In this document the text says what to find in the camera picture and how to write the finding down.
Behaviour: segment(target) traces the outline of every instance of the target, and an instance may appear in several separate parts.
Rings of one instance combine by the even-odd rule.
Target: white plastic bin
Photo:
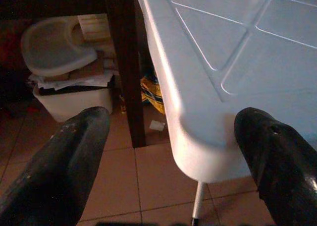
[[[102,106],[112,113],[110,89],[41,96],[36,86],[33,95],[57,122],[64,122],[89,107]]]

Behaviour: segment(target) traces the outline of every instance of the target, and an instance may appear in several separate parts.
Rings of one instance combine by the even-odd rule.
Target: table top
[[[139,0],[174,159],[189,177],[249,175],[235,142],[246,107],[317,149],[317,0]]]

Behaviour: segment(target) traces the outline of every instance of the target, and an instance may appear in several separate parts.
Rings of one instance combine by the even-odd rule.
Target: metal leg
[[[192,215],[192,226],[198,225],[199,214],[202,208],[203,197],[204,197],[204,186],[205,186],[205,183],[198,181],[194,210]]]

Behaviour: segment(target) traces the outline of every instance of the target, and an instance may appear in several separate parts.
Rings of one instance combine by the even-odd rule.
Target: dark wooden table leg
[[[132,145],[145,146],[138,44],[133,0],[106,0],[110,33],[122,81]]]

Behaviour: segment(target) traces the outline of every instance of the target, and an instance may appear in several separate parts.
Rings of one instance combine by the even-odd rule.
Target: stacked items
[[[77,17],[51,18],[32,25],[22,37],[22,54],[37,83],[34,96],[63,122],[80,111],[102,106],[112,112],[104,55],[72,42]]]

